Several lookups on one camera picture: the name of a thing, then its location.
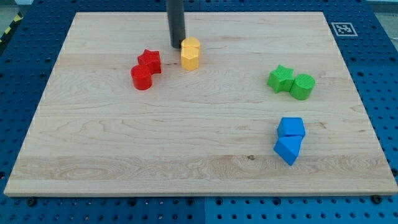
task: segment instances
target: green block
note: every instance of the green block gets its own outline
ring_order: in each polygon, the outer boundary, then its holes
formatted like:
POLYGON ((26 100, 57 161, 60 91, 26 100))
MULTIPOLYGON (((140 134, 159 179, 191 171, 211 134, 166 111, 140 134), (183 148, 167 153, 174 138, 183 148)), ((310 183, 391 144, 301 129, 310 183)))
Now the green block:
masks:
POLYGON ((290 91, 294 82, 293 68, 278 65, 277 69, 270 72, 267 85, 274 89, 275 93, 290 91))
POLYGON ((310 97, 311 91, 315 86, 315 79, 311 75, 300 74, 293 82, 290 94, 298 100, 306 100, 310 97))

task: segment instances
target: green cylinder block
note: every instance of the green cylinder block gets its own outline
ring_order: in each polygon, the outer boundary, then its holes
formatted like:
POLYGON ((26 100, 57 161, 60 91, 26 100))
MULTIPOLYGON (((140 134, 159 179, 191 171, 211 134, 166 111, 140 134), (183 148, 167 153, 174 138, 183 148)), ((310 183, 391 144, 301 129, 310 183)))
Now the green cylinder block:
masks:
POLYGON ((290 89, 290 94, 295 99, 306 100, 310 97, 314 86, 315 79, 311 75, 300 74, 296 76, 292 88, 290 89))

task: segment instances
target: yellow hexagonal block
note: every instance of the yellow hexagonal block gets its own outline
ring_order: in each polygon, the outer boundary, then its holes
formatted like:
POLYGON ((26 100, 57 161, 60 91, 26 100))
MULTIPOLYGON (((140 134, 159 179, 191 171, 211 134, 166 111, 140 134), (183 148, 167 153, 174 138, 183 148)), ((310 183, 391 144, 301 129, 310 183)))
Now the yellow hexagonal block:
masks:
POLYGON ((185 47, 193 47, 199 50, 199 57, 200 57, 200 42, 198 39, 194 37, 188 37, 181 42, 181 48, 185 47))
POLYGON ((199 50, 194 47, 184 47, 181 50, 181 66, 188 71, 199 68, 199 50))

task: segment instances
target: blue pegboard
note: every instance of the blue pegboard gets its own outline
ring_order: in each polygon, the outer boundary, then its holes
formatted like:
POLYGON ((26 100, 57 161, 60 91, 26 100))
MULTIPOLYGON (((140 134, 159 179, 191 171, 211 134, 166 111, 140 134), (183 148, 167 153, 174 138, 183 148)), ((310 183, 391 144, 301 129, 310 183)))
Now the blue pegboard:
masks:
MULTIPOLYGON (((395 175, 398 53, 363 0, 189 0, 186 11, 322 11, 395 175), (358 36, 337 36, 350 22, 358 36)), ((3 191, 73 16, 165 11, 165 0, 35 0, 0 57, 3 191)), ((398 223, 393 197, 7 198, 0 223, 398 223)))

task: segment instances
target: toy block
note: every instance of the toy block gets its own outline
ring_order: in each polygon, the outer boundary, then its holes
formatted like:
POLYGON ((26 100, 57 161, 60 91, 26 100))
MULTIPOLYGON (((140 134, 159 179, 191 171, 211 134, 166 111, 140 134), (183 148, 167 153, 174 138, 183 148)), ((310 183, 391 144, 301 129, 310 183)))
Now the toy block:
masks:
POLYGON ((282 118, 278 126, 278 137, 305 136, 305 126, 302 118, 282 118))
POLYGON ((306 100, 310 97, 311 91, 315 86, 315 79, 307 74, 300 74, 296 76, 293 82, 290 94, 298 100, 306 100))
POLYGON ((277 69, 270 72, 267 85, 274 89, 275 93, 290 91, 294 82, 293 68, 278 65, 277 69))
POLYGON ((181 50, 181 66, 192 71, 199 68, 199 50, 194 47, 185 47, 181 50))
POLYGON ((199 57, 200 57, 200 42, 198 39, 194 37, 188 37, 181 42, 181 48, 185 47, 193 47, 199 50, 199 57))
POLYGON ((152 73, 148 65, 136 65, 131 69, 130 74, 138 90, 146 90, 152 86, 152 73))
POLYGON ((301 136, 279 138, 274 151, 291 166, 299 156, 302 141, 303 137, 301 136))
POLYGON ((147 65, 150 68, 151 74, 162 73, 162 66, 160 62, 159 51, 144 50, 144 53, 138 56, 139 65, 147 65))

